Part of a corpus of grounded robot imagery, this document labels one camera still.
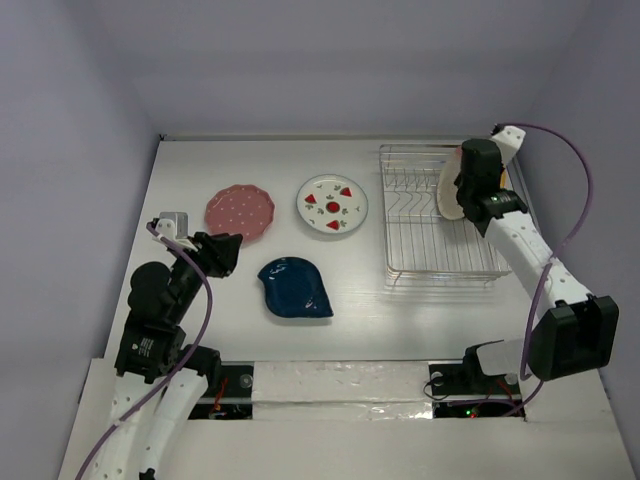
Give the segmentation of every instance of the purple cable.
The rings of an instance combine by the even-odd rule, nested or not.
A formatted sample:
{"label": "purple cable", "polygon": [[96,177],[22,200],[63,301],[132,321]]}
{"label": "purple cable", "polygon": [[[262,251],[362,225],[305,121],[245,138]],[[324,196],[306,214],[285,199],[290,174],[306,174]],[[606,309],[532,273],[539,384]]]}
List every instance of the purple cable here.
{"label": "purple cable", "polygon": [[[149,230],[149,232],[151,232],[151,234],[154,237],[158,237],[160,235],[151,223],[147,223],[147,230]],[[198,332],[198,335],[196,335],[196,338],[193,341],[193,344],[191,345],[191,347],[189,347],[189,350],[187,350],[187,353],[184,355],[184,357],[182,357],[182,360],[180,360],[175,365],[175,367],[173,367],[173,369],[167,374],[167,376],[164,379],[162,379],[160,383],[158,383],[158,385],[153,387],[149,391],[149,393],[143,396],[129,410],[127,410],[118,419],[117,423],[114,423],[113,425],[111,425],[107,429],[107,431],[104,432],[104,434],[100,437],[100,439],[96,442],[96,444],[93,446],[93,448],[87,455],[87,458],[85,458],[84,462],[82,462],[82,466],[80,467],[80,470],[78,471],[78,474],[76,475],[75,480],[82,480],[82,477],[86,473],[87,469],[89,468],[89,465],[91,464],[93,458],[96,456],[98,451],[102,448],[102,446],[107,442],[107,440],[109,440],[109,437],[113,435],[113,432],[115,432],[118,429],[120,424],[122,422],[127,421],[134,413],[140,410],[158,392],[160,392],[164,387],[166,387],[171,381],[171,379],[182,369],[182,367],[186,365],[186,363],[189,361],[191,356],[196,351],[196,348],[198,348],[198,345],[200,344],[200,341],[204,336],[204,332],[207,330],[207,327],[209,326],[209,320],[211,320],[211,311],[213,310],[213,291],[211,290],[211,285],[209,285],[207,276],[200,269],[198,264],[196,264],[196,262],[194,262],[193,259],[189,257],[189,255],[184,253],[180,245],[178,245],[175,242],[172,242],[171,240],[165,237],[161,237],[160,241],[164,243],[169,250],[171,250],[176,255],[181,257],[185,262],[187,262],[187,264],[189,264],[189,266],[193,268],[193,270],[198,274],[198,277],[200,277],[200,280],[202,280],[202,284],[204,285],[204,288],[207,291],[207,310],[204,314],[204,321],[202,322],[202,327],[200,327],[200,331]]]}
{"label": "purple cable", "polygon": [[[542,269],[542,274],[540,275],[540,280],[538,280],[538,285],[536,286],[536,290],[535,290],[535,292],[533,294],[533,298],[531,299],[531,307],[529,308],[529,316],[527,317],[527,326],[525,328],[525,334],[524,334],[524,343],[523,343],[523,349],[522,349],[522,359],[520,361],[520,379],[521,380],[528,380],[532,375],[531,373],[527,373],[527,364],[529,362],[529,350],[531,348],[531,333],[533,331],[533,322],[535,321],[536,310],[538,309],[538,304],[540,303],[540,298],[542,297],[542,293],[544,291],[544,284],[547,281],[547,277],[549,276],[549,271],[551,270],[551,267],[553,266],[551,261],[554,258],[558,258],[560,256],[560,254],[562,253],[564,248],[571,242],[571,240],[573,240],[573,237],[575,237],[578,234],[578,232],[580,231],[580,229],[584,225],[584,222],[587,219],[587,216],[589,215],[589,211],[591,210],[591,202],[593,201],[593,175],[591,174],[591,167],[589,166],[589,162],[587,162],[587,159],[584,156],[584,154],[580,151],[580,149],[571,140],[569,140],[563,134],[561,134],[559,132],[556,132],[555,130],[552,130],[550,128],[542,127],[540,125],[534,125],[534,124],[531,124],[531,123],[504,123],[504,124],[499,124],[499,125],[513,125],[514,127],[533,128],[535,130],[541,130],[543,132],[550,133],[551,135],[553,135],[555,137],[558,137],[560,140],[564,141],[567,145],[569,145],[569,147],[575,152],[575,154],[577,155],[578,159],[582,163],[582,166],[584,168],[584,173],[587,176],[587,199],[584,202],[584,207],[582,209],[582,213],[580,214],[580,218],[578,218],[578,221],[573,226],[573,228],[571,229],[569,234],[565,237],[565,239],[560,243],[560,245],[558,245],[556,247],[556,249],[551,254],[551,257],[549,258],[549,263],[547,263],[544,266],[544,268]],[[509,417],[509,416],[513,415],[514,413],[516,413],[517,411],[521,410],[526,404],[528,404],[531,400],[533,400],[533,398],[536,395],[538,395],[538,393],[542,389],[542,385],[544,385],[544,381],[540,380],[540,383],[533,390],[533,392],[531,392],[531,395],[529,395],[525,400],[523,400],[522,403],[520,403],[518,406],[514,407],[512,410],[510,410],[509,412],[505,413],[502,416],[503,417]],[[460,402],[450,402],[450,404],[454,404],[454,405],[478,404],[478,405],[480,405],[480,404],[485,403],[485,402],[505,403],[504,400],[498,400],[498,399],[492,400],[492,399],[487,398],[487,399],[479,400],[479,401],[478,400],[463,400],[463,401],[460,401]]]}

